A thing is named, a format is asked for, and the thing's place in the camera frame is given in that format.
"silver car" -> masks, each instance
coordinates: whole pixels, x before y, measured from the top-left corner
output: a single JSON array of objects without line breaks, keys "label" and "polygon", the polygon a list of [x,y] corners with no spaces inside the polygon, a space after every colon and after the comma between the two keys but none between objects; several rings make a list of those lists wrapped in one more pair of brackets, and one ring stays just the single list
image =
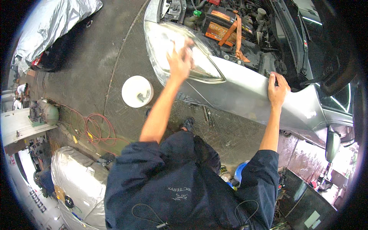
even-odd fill
[{"label": "silver car", "polygon": [[[146,46],[158,80],[169,77],[166,52],[179,49],[184,38],[195,45],[195,68],[178,96],[189,103],[219,110],[266,124],[270,112],[267,95],[271,71],[286,78],[288,94],[280,129],[325,148],[328,127],[343,145],[354,142],[353,53],[331,40],[336,20],[323,3],[295,1],[179,1],[151,0],[145,18]],[[241,16],[241,51],[235,56],[236,33],[218,43]],[[338,36],[349,46],[349,37]]]}]

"black box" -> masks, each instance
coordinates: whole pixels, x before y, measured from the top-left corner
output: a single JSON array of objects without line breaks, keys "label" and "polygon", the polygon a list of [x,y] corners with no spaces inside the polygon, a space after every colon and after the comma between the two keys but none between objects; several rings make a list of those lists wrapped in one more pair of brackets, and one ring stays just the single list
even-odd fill
[{"label": "black box", "polygon": [[[202,33],[206,37],[220,41],[231,25],[236,20],[236,15],[231,10],[212,5],[205,16],[202,24]],[[241,24],[243,39],[254,40],[254,30],[251,24]],[[236,44],[236,31],[234,31],[225,42],[228,46]]]}]

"car cover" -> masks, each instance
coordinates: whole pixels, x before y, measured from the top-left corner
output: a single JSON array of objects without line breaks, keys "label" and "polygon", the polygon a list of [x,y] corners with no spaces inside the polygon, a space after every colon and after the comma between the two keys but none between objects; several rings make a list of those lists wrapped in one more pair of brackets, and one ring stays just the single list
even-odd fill
[{"label": "car cover", "polygon": [[72,147],[62,147],[52,156],[51,178],[70,197],[73,207],[59,199],[64,222],[70,229],[106,229],[105,190],[109,171]]},{"label": "car cover", "polygon": [[33,62],[56,39],[101,7],[100,0],[41,0],[24,24],[15,49],[19,74],[29,69],[26,61]]}]

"battery strap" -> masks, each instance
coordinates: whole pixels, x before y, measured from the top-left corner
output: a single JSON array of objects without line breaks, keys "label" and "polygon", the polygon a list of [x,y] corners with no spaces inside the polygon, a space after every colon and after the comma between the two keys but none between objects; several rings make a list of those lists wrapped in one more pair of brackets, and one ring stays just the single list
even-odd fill
[{"label": "battery strap", "polygon": [[234,11],[234,13],[236,14],[236,20],[234,21],[234,23],[231,25],[230,29],[226,32],[226,34],[224,35],[224,37],[219,42],[219,46],[222,46],[225,43],[225,41],[230,37],[230,35],[235,31],[235,28],[236,28],[236,51],[235,51],[235,57],[237,59],[240,59],[240,60],[244,61],[244,62],[251,62],[248,58],[246,58],[243,55],[243,53],[240,50],[240,47],[241,47],[241,18],[237,14],[238,11]]},{"label": "battery strap", "polygon": [[225,43],[225,41],[230,37],[230,35],[235,31],[235,29],[237,27],[237,24],[238,24],[237,22],[238,22],[238,20],[234,21],[234,23],[231,25],[230,29],[226,32],[226,34],[223,36],[221,41],[219,41],[219,46],[222,46]]}]

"shoe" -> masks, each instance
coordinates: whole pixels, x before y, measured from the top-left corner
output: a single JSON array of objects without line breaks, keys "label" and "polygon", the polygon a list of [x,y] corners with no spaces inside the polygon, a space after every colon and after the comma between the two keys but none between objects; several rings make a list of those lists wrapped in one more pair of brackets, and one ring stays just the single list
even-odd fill
[{"label": "shoe", "polygon": [[193,117],[189,117],[184,121],[183,127],[186,128],[189,132],[194,129],[194,119]]},{"label": "shoe", "polygon": [[147,111],[146,111],[146,116],[145,116],[145,118],[147,119],[147,117],[148,117],[148,115],[149,115],[149,113],[151,112],[151,108],[149,108]]}]

